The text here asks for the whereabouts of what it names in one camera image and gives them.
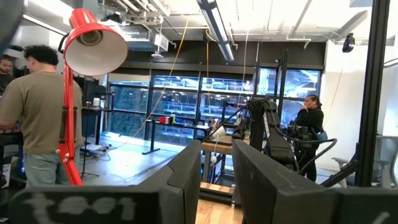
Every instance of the curly hair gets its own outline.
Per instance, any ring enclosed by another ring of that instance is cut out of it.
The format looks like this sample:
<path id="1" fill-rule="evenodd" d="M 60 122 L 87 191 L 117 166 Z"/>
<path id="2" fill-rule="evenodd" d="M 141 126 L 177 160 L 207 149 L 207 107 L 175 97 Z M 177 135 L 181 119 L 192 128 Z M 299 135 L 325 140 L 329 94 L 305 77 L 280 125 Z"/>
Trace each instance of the curly hair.
<path id="1" fill-rule="evenodd" d="M 36 59 L 40 63 L 57 66 L 59 63 L 57 51 L 46 45 L 30 45 L 25 48 L 24 57 Z"/>

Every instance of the glass wall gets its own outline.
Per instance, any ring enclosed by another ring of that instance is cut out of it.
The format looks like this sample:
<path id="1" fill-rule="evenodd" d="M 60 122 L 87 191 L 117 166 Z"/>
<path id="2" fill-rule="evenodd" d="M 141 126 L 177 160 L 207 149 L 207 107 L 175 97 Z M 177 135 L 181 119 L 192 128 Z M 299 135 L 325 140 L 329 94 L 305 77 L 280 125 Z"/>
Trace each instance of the glass wall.
<path id="1" fill-rule="evenodd" d="M 303 105 L 304 98 L 309 94 L 319 93 L 320 71 L 287 70 L 282 125 L 294 120 Z M 257 94 L 254 93 L 252 75 L 242 80 L 240 76 L 196 77 L 192 72 L 179 72 L 169 76 L 168 71 L 154 71 L 152 84 L 148 81 L 113 81 L 110 90 L 115 92 L 115 113 L 109 116 L 108 131 L 130 136 L 141 127 L 146 116 L 151 119 L 160 116 L 175 115 L 176 122 L 192 124 L 196 118 L 200 123 L 213 119 L 229 118 L 245 105 L 250 97 L 264 97 L 274 94 L 275 69 L 261 68 L 257 83 Z M 231 134 L 236 129 L 235 115 L 224 128 Z M 138 138 L 151 138 L 151 124 L 144 125 Z M 171 144 L 188 145 L 194 138 L 192 129 L 157 125 L 155 140 Z"/>
<path id="2" fill-rule="evenodd" d="M 149 81 L 110 82 L 109 92 L 113 92 L 114 112 L 108 113 L 107 131 L 144 138 L 145 126 L 140 129 L 146 119 L 149 98 Z"/>
<path id="3" fill-rule="evenodd" d="M 286 126 L 297 117 L 306 96 L 319 95 L 321 71 L 318 70 L 293 70 L 286 71 L 284 90 L 284 105 L 282 107 L 281 125 Z M 275 90 L 276 69 L 261 68 L 257 86 L 258 95 L 273 96 Z"/>

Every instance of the black pillar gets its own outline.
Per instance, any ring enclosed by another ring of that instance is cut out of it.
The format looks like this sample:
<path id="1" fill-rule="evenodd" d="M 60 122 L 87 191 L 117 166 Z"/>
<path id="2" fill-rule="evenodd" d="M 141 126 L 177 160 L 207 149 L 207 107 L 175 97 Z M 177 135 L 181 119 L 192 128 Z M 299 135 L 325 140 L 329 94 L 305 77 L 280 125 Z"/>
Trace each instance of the black pillar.
<path id="1" fill-rule="evenodd" d="M 355 185 L 360 187 L 370 187 L 372 182 L 389 5 L 390 0 L 373 1 L 361 127 L 357 147 L 360 165 L 355 176 Z"/>
<path id="2" fill-rule="evenodd" d="M 279 102 L 278 102 L 278 116 L 279 121 L 282 120 L 282 108 L 284 106 L 284 94 L 285 94 L 285 82 L 286 82 L 286 71 L 287 71 L 287 49 L 284 50 L 284 57 L 282 59 L 282 76 L 280 78 L 280 91 L 279 91 Z"/>

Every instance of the lamp shade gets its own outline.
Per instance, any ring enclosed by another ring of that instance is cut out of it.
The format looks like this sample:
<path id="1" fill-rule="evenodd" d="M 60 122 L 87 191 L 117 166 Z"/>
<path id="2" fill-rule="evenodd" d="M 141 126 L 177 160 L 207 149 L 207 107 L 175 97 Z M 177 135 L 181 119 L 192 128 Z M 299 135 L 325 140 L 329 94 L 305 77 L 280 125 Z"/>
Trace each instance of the lamp shade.
<path id="1" fill-rule="evenodd" d="M 128 53 L 126 41 L 113 29 L 98 24 L 86 9 L 75 9 L 72 31 L 65 44 L 65 63 L 82 75 L 102 75 L 120 67 Z"/>

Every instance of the jeans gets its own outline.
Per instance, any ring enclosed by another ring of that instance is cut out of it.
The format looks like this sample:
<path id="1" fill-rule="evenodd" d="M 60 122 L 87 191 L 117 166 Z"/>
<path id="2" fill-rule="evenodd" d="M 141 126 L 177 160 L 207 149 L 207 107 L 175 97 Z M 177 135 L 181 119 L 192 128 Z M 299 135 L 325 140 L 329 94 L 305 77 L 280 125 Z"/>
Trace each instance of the jeans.
<path id="1" fill-rule="evenodd" d="M 79 170 L 80 147 L 75 148 L 74 162 Z M 31 155 L 24 154 L 26 173 L 26 188 L 37 186 L 51 186 L 55 184 L 70 185 L 67 172 L 56 153 Z"/>

